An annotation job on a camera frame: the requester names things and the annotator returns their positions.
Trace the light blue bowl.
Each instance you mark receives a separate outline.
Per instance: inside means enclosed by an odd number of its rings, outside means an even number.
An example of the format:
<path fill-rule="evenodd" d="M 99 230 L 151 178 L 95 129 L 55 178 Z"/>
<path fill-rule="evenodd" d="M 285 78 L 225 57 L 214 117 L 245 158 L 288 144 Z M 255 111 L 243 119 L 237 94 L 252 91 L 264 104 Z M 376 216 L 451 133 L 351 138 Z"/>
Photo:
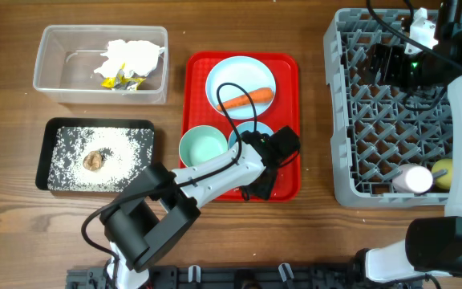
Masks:
<path fill-rule="evenodd" d="M 241 123 L 237 126 L 237 131 L 239 134 L 242 134 L 245 131 L 258 131 L 261 134 L 266 134 L 268 136 L 272 136 L 274 134 L 274 131 L 266 124 L 263 124 L 262 122 L 254 122 L 253 120 L 251 121 L 246 121 L 244 123 Z M 232 130 L 231 133 L 229 134 L 228 138 L 228 148 L 231 149 L 234 144 L 237 142 L 237 136 L 235 132 Z"/>

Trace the orange carrot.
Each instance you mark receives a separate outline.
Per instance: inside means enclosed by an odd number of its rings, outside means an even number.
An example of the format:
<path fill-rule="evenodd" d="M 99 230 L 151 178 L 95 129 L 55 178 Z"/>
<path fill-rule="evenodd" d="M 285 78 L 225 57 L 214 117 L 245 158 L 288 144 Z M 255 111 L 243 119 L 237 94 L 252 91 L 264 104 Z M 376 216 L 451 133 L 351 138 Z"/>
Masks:
<path fill-rule="evenodd" d="M 227 100 L 222 106 L 217 105 L 217 110 L 222 111 L 222 108 L 226 110 L 232 108 L 240 108 L 250 104 L 249 100 L 252 100 L 254 104 L 269 103 L 274 98 L 274 91 L 270 88 L 258 88 L 257 90 L 249 92 L 249 97 L 244 94 L 235 97 L 231 100 Z"/>

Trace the mint green bowl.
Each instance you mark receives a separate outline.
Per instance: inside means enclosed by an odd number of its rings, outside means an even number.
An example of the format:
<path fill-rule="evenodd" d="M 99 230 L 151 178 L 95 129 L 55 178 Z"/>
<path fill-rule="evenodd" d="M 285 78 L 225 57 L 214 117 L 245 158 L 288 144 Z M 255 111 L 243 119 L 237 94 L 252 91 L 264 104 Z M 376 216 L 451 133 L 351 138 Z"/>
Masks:
<path fill-rule="evenodd" d="M 191 167 L 204 163 L 228 150 L 227 139 L 217 128 L 200 125 L 190 128 L 179 143 L 181 163 Z"/>

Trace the light blue plate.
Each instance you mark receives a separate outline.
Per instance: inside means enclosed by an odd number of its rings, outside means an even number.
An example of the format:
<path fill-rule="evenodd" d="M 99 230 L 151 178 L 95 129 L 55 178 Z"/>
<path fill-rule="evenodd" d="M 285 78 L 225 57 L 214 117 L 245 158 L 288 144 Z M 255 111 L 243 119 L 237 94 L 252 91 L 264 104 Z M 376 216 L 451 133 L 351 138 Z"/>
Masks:
<path fill-rule="evenodd" d="M 248 93 L 258 88 L 270 88 L 274 91 L 274 98 L 276 95 L 277 87 L 274 75 L 263 62 L 247 56 L 234 56 L 224 59 L 210 71 L 205 83 L 208 102 L 221 115 L 223 115 L 223 111 L 217 110 L 217 105 L 219 105 L 217 92 L 220 93 L 222 103 L 245 94 L 240 88 L 233 85 L 225 85 L 218 91 L 217 89 L 223 83 L 234 83 Z M 255 104 L 256 115 L 263 114 L 273 103 L 274 98 L 269 103 Z M 253 118 L 251 104 L 226 111 L 229 117 L 234 120 Z"/>

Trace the pink cup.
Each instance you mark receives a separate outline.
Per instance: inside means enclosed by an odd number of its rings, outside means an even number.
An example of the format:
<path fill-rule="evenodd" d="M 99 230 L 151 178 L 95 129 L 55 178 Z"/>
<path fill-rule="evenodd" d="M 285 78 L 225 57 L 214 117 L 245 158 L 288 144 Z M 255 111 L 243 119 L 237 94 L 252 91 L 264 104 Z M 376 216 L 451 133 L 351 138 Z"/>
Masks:
<path fill-rule="evenodd" d="M 432 172 L 421 165 L 404 164 L 392 179 L 392 185 L 399 193 L 424 193 L 433 185 Z"/>

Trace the yellow cup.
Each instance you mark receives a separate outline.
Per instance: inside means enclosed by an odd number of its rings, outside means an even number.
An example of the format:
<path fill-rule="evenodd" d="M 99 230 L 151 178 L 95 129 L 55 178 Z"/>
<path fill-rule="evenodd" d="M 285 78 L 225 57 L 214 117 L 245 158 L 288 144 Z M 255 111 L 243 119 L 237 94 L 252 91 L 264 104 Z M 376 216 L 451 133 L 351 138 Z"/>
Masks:
<path fill-rule="evenodd" d="M 441 189 L 450 189 L 452 183 L 452 159 L 445 158 L 432 166 L 434 184 Z"/>

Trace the white tissue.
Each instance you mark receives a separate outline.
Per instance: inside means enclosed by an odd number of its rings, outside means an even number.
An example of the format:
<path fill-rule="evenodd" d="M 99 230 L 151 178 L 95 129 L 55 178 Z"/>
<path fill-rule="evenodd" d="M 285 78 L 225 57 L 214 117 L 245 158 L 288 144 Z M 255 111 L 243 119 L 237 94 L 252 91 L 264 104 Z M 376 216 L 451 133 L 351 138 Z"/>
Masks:
<path fill-rule="evenodd" d="M 127 78 L 146 77 L 156 69 L 164 51 L 165 47 L 146 40 L 112 40 L 107 44 L 107 51 L 101 54 L 107 60 L 94 73 L 111 78 L 122 70 Z"/>

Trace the yellow snack wrapper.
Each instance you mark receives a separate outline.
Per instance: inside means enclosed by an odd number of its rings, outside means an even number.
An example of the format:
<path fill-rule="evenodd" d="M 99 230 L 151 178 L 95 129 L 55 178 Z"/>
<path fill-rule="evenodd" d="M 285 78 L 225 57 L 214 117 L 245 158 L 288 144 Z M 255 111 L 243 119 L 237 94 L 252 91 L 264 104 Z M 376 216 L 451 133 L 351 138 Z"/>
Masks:
<path fill-rule="evenodd" d="M 136 91 L 138 87 L 145 81 L 145 78 L 126 78 L 123 76 L 116 76 L 106 78 L 101 86 L 111 90 L 125 90 L 125 91 Z"/>

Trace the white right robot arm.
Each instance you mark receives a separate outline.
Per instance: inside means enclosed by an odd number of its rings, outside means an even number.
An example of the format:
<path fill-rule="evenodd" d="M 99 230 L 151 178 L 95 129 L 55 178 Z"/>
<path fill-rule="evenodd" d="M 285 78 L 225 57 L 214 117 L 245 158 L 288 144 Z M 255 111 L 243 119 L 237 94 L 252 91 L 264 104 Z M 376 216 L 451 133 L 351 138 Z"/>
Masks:
<path fill-rule="evenodd" d="M 412 54 L 399 47 L 375 44 L 367 52 L 358 73 L 367 83 L 383 83 L 409 92 L 413 88 L 441 85 L 452 110 L 452 183 L 441 218 L 414 220 L 403 241 L 384 248 L 363 250 L 363 278 L 378 285 L 409 282 L 438 275 L 462 277 L 462 1 L 440 4 L 433 39 L 415 40 L 384 22 L 374 11 L 371 17 L 383 28 L 419 48 Z"/>

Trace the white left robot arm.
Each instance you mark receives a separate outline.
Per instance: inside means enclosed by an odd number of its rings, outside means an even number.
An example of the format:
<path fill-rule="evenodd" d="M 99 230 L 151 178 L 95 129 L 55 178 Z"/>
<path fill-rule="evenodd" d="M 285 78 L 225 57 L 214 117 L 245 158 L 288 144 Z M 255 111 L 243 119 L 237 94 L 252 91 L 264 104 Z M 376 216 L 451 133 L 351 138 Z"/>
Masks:
<path fill-rule="evenodd" d="M 138 288 L 200 217 L 201 208 L 231 189 L 270 198 L 278 170 L 300 149 L 285 126 L 273 135 L 243 132 L 231 149 L 202 164 L 146 168 L 99 217 L 114 253 L 108 272 L 116 288 Z"/>

